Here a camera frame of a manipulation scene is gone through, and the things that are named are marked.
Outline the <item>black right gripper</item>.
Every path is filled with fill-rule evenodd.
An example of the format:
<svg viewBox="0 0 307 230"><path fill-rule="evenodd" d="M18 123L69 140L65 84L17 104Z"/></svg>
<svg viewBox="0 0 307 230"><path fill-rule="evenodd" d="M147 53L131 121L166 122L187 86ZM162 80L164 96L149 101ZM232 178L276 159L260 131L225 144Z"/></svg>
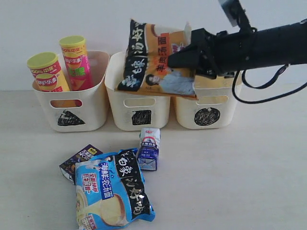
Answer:
<svg viewBox="0 0 307 230"><path fill-rule="evenodd" d="M192 31L191 44L171 54L170 68L195 69L196 74L215 79L237 70L243 70L243 62L254 43L254 28L239 30L234 34L221 31L211 34L204 28Z"/></svg>

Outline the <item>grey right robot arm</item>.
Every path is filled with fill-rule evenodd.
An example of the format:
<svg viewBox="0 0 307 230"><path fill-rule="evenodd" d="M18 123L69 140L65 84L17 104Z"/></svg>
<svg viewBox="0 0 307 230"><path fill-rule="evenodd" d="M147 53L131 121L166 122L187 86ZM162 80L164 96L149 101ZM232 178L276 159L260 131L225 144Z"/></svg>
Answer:
<svg viewBox="0 0 307 230"><path fill-rule="evenodd" d="M196 29L191 32L191 43L167 60L169 68L189 69L209 79L238 70L306 62L306 22L261 31L251 27L233 34Z"/></svg>

